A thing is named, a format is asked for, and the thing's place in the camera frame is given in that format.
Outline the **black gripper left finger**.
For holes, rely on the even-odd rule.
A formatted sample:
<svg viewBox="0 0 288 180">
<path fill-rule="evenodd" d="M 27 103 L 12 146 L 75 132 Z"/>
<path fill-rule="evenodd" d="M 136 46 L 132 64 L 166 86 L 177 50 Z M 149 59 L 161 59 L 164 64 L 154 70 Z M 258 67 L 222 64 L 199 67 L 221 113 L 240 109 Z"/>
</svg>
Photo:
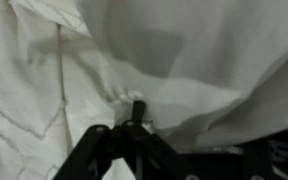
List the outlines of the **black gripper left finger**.
<svg viewBox="0 0 288 180">
<path fill-rule="evenodd" d="M 89 127 L 53 180 L 103 180 L 114 160 L 123 159 L 136 180 L 198 180 L 193 166 L 143 126 L 144 101 L 134 101 L 129 120 L 110 129 Z"/>
</svg>

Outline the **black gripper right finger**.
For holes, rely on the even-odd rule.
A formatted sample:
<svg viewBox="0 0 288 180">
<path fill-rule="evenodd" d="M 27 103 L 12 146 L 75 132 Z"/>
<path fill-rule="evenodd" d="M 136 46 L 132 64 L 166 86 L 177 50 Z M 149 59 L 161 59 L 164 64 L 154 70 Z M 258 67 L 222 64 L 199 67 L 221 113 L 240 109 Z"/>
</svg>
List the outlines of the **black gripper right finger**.
<svg viewBox="0 0 288 180">
<path fill-rule="evenodd" d="M 243 145 L 242 180 L 288 180 L 288 130 Z"/>
</svg>

